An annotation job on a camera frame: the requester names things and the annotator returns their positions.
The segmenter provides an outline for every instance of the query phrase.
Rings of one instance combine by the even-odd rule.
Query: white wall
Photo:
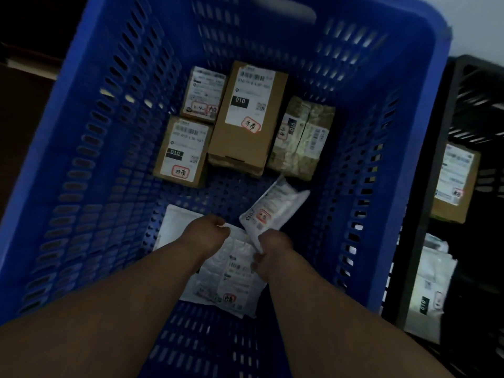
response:
[[[504,66],[504,0],[424,0],[453,29],[450,55],[470,54]]]

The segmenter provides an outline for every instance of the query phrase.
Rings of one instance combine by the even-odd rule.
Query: black plastic crate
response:
[[[497,353],[504,355],[504,68],[471,56],[452,59],[430,121],[382,316],[404,328],[425,233],[448,241],[458,265],[444,304],[441,345],[431,351],[452,372],[494,375],[504,367]],[[448,141],[481,153],[464,224],[430,218]]]

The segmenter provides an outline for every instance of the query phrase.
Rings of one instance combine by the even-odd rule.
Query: person's right arm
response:
[[[399,329],[324,280],[283,233],[260,236],[253,268],[269,283],[294,378],[452,375]]]

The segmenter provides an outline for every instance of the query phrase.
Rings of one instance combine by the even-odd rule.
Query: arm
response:
[[[253,268],[270,285],[294,378],[451,377],[406,334],[340,292],[283,233],[259,238]]]
[[[136,377],[189,277],[229,228],[207,215],[89,288],[0,328],[0,376]]]

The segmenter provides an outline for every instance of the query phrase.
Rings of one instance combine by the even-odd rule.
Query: package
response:
[[[286,176],[312,179],[335,108],[292,97],[278,130],[268,167]]]
[[[164,214],[154,250],[177,240],[189,223],[201,216],[200,213],[170,204]],[[243,318],[244,314],[254,318],[259,296],[266,285],[249,269],[257,250],[243,229],[228,223],[224,226],[231,230],[230,236],[217,254],[205,261],[199,272],[191,276],[180,300],[215,305],[238,318]],[[244,276],[236,273],[246,268]],[[243,280],[249,287],[246,291],[242,291]]]
[[[235,61],[208,150],[209,163],[261,176],[287,74]]]
[[[212,127],[172,115],[154,167],[154,176],[202,188],[211,136]]]
[[[193,67],[180,116],[215,123],[225,85],[225,75]]]
[[[436,219],[463,224],[476,184],[480,153],[448,143],[432,204]]]
[[[252,208],[240,215],[240,223],[259,251],[263,251],[259,235],[268,229],[282,228],[309,195],[310,191],[298,192],[287,183],[284,176],[281,176],[262,194]]]
[[[439,344],[444,299],[457,266],[448,254],[448,244],[427,234],[404,330]]]

